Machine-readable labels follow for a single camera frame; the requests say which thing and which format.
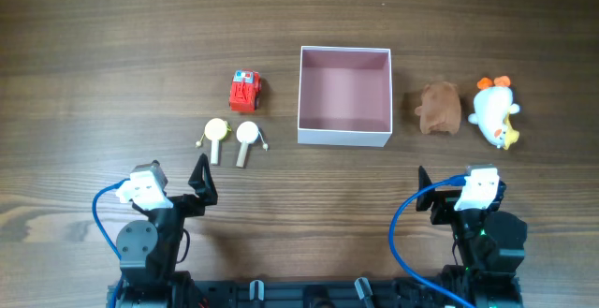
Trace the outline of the yellow wooden rattle drum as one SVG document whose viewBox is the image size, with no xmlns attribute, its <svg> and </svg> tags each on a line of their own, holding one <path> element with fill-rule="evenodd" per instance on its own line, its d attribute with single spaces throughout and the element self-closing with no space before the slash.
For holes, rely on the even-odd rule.
<svg viewBox="0 0 599 308">
<path fill-rule="evenodd" d="M 221 141 L 227 137 L 230 131 L 231 127 L 227 121 L 221 118 L 212 118 L 206 123 L 200 140 L 196 141 L 195 146 L 197 148 L 202 146 L 205 139 L 211 142 L 210 160 L 212 165 L 219 164 L 220 144 Z"/>
</svg>

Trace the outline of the white wooden rattle drum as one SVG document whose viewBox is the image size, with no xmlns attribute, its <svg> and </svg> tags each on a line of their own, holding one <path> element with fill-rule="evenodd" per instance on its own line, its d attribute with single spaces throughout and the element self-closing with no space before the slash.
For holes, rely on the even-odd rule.
<svg viewBox="0 0 599 308">
<path fill-rule="evenodd" d="M 269 149 L 269 144 L 264 140 L 264 137 L 256 123 L 246 121 L 239 125 L 236 132 L 236 138 L 241 144 L 238 158 L 236 161 L 237 168 L 243 168 L 247 158 L 247 153 L 251 144 L 254 144 L 258 139 L 262 141 L 262 147 L 265 151 Z"/>
</svg>

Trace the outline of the brown plush bear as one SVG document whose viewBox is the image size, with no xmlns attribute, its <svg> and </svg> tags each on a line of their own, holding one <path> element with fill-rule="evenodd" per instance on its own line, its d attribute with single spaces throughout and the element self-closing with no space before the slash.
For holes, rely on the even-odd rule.
<svg viewBox="0 0 599 308">
<path fill-rule="evenodd" d="M 427 84 L 421 94 L 422 104 L 415 108 L 422 134 L 431 132 L 458 133 L 461 103 L 458 86 L 447 81 Z"/>
</svg>

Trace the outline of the red toy fire truck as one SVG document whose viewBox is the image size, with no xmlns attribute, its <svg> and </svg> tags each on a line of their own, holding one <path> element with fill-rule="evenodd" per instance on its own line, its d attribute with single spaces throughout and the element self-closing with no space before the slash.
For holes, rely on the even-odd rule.
<svg viewBox="0 0 599 308">
<path fill-rule="evenodd" d="M 257 71 L 238 69 L 235 71 L 229 93 L 229 107 L 240 113 L 254 113 L 258 108 L 261 77 Z"/>
</svg>

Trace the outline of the white plush chicken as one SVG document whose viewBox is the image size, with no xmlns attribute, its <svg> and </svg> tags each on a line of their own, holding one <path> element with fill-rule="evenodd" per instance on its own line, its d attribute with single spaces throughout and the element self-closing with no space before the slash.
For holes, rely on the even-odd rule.
<svg viewBox="0 0 599 308">
<path fill-rule="evenodd" d="M 507 76 L 495 79 L 482 78 L 476 87 L 474 112 L 468 122 L 477 125 L 485 139 L 497 149 L 508 150 L 519 139 L 519 132 L 510 123 L 509 117 L 520 112 L 514 102 L 511 80 Z"/>
</svg>

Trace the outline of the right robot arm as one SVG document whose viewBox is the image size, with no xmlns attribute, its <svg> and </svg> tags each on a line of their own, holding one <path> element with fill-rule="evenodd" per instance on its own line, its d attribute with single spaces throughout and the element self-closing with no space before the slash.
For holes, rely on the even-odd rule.
<svg viewBox="0 0 599 308">
<path fill-rule="evenodd" d="M 506 184 L 493 165 L 472 166 L 465 185 L 433 188 L 416 210 L 430 211 L 431 223 L 451 226 L 460 265 L 446 265 L 440 286 L 476 307 L 521 307 L 517 268 L 525 258 L 527 224 L 500 210 Z"/>
</svg>

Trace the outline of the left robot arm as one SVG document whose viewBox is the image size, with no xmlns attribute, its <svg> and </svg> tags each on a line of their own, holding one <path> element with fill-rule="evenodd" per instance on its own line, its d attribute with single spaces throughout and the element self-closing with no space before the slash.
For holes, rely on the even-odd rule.
<svg viewBox="0 0 599 308">
<path fill-rule="evenodd" d="M 135 167 L 117 187 L 143 220 L 126 224 L 116 238 L 121 278 L 108 295 L 108 307 L 208 307 L 209 299 L 188 271 L 177 271 L 182 241 L 189 241 L 187 218 L 200 217 L 217 203 L 210 162 L 202 154 L 189 178 L 191 194 L 169 196 L 160 163 Z"/>
</svg>

